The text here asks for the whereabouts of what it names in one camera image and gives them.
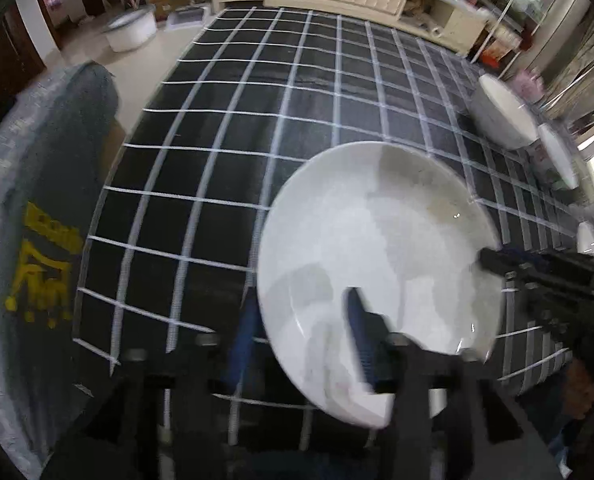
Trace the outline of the white bowl floral pattern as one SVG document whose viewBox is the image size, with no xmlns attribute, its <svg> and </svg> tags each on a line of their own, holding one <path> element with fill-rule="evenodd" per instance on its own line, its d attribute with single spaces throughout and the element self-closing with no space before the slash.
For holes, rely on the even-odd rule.
<svg viewBox="0 0 594 480">
<path fill-rule="evenodd" d="M 552 169 L 558 175 L 559 187 L 567 190 L 578 188 L 579 180 L 573 157 L 560 138 L 559 133 L 548 124 L 539 125 L 538 133 Z"/>
</svg>

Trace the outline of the white plastic basin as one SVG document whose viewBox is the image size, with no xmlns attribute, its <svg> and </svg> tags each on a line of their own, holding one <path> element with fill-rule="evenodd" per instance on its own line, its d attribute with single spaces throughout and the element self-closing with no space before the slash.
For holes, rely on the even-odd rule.
<svg viewBox="0 0 594 480">
<path fill-rule="evenodd" d="M 136 50 L 151 40 L 156 32 L 155 6 L 152 4 L 123 12 L 103 29 L 108 46 L 114 53 Z"/>
</svg>

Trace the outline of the white metal shelf rack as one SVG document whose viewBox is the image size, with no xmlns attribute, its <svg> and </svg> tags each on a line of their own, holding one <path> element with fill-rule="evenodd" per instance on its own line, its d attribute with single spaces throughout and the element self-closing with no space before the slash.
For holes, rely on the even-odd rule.
<svg viewBox="0 0 594 480">
<path fill-rule="evenodd" d="M 532 47 L 536 29 L 544 17 L 541 0 L 476 0 L 475 3 L 485 24 L 468 58 L 501 75 Z"/>
</svg>

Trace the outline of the black white grid tablecloth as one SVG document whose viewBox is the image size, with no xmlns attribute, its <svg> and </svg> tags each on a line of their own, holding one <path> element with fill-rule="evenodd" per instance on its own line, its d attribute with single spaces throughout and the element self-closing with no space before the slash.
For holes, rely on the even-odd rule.
<svg viewBox="0 0 594 480">
<path fill-rule="evenodd" d="M 354 18 L 223 11 L 144 107 L 100 194 L 74 326 L 82 384 L 102 390 L 124 350 L 231 333 L 277 192 L 339 144 L 415 148 L 465 182 L 503 242 L 572 246 L 563 194 L 468 116 L 479 76 L 445 49 Z"/>
</svg>

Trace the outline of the pink bag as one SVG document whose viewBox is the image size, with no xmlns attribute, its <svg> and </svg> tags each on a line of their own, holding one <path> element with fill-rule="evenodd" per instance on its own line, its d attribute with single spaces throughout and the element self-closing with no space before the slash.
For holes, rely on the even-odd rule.
<svg viewBox="0 0 594 480">
<path fill-rule="evenodd" d="M 510 87 L 530 104 L 536 104 L 544 98 L 544 80 L 536 68 L 517 72 L 510 81 Z"/>
</svg>

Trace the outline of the plain white plate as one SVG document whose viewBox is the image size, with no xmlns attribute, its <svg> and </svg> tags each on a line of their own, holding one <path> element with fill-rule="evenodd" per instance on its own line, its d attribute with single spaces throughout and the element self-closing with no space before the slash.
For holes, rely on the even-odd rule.
<svg viewBox="0 0 594 480">
<path fill-rule="evenodd" d="M 503 281 L 477 259 L 499 244 L 486 209 L 442 162 L 383 142 L 314 156 L 282 186 L 261 234 L 257 293 L 277 362 L 326 414 L 385 427 L 393 399 L 364 381 L 347 290 L 426 350 L 487 359 Z"/>
</svg>

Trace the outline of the plain white bowl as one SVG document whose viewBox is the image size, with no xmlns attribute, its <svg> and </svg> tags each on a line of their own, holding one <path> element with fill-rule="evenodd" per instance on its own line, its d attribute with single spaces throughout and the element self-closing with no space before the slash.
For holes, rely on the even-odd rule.
<svg viewBox="0 0 594 480">
<path fill-rule="evenodd" d="M 534 115 L 527 105 L 498 78 L 478 78 L 468 111 L 478 131 L 509 151 L 527 148 L 538 140 Z"/>
</svg>

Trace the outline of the grey chair yellow print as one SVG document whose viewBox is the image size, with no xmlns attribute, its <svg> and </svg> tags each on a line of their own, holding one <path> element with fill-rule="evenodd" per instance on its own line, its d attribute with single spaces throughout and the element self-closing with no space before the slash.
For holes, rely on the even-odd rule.
<svg viewBox="0 0 594 480">
<path fill-rule="evenodd" d="M 28 479 L 82 405 L 74 295 L 118 104 L 88 62 L 42 76 L 0 123 L 0 448 Z"/>
</svg>

